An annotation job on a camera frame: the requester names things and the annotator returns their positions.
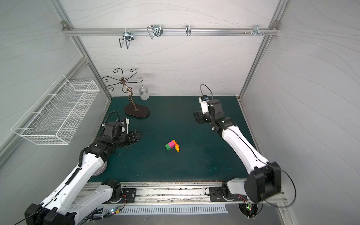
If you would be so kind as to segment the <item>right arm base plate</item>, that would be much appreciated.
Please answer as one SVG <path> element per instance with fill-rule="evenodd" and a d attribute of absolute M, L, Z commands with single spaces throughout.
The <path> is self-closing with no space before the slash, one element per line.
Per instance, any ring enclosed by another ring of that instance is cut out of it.
<path fill-rule="evenodd" d="M 246 202 L 246 195 L 232 194 L 230 190 L 222 185 L 221 187 L 209 187 L 205 194 L 210 197 L 211 202 Z"/>

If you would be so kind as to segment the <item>green lego brick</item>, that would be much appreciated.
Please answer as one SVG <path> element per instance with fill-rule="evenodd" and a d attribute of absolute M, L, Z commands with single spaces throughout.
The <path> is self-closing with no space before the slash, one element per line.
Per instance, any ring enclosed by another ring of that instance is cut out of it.
<path fill-rule="evenodd" d="M 170 146 L 169 144 L 166 144 L 165 147 L 168 151 L 172 149 L 172 146 Z"/>

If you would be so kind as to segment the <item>pink lego brick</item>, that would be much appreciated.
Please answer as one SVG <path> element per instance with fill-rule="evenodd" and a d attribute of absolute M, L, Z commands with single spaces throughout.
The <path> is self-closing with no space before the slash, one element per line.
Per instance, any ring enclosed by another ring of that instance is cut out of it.
<path fill-rule="evenodd" d="M 170 146 L 172 146 L 172 148 L 174 148 L 174 147 L 175 147 L 175 145 L 174 145 L 173 141 L 170 141 L 168 144 L 169 144 Z"/>

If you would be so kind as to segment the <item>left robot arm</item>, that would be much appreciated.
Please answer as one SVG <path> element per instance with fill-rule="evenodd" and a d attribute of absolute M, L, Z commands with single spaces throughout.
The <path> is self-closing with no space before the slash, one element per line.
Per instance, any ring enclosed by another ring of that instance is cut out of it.
<path fill-rule="evenodd" d="M 28 225 L 77 225 L 105 202 L 118 203 L 125 198 L 121 184 L 106 180 L 88 196 L 75 201 L 88 180 L 104 170 L 108 159 L 119 148 L 137 143 L 142 132 L 129 130 L 129 119 L 104 125 L 104 131 L 92 144 L 81 150 L 79 161 L 67 178 L 40 204 L 31 204 L 25 211 Z"/>

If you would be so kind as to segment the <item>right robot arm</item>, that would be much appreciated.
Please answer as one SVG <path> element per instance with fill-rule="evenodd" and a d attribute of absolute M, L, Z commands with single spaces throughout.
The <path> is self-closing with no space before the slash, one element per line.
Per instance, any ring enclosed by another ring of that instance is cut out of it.
<path fill-rule="evenodd" d="M 230 202 L 240 197 L 243 201 L 259 203 L 280 193 L 284 173 L 280 165 L 270 162 L 253 147 L 233 120 L 225 116 L 220 100 L 206 95 L 198 100 L 201 110 L 193 114 L 196 122 L 209 124 L 230 145 L 247 170 L 246 180 L 233 178 L 222 184 L 224 200 Z"/>

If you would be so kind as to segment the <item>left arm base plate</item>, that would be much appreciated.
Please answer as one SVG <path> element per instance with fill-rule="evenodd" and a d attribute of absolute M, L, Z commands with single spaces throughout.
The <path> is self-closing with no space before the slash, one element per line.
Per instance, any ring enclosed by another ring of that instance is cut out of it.
<path fill-rule="evenodd" d="M 122 190 L 122 197 L 121 200 L 119 201 L 120 204 L 124 204 L 125 202 L 127 202 L 127 204 L 135 202 L 135 198 L 137 194 L 136 188 L 122 188 L 121 190 Z"/>

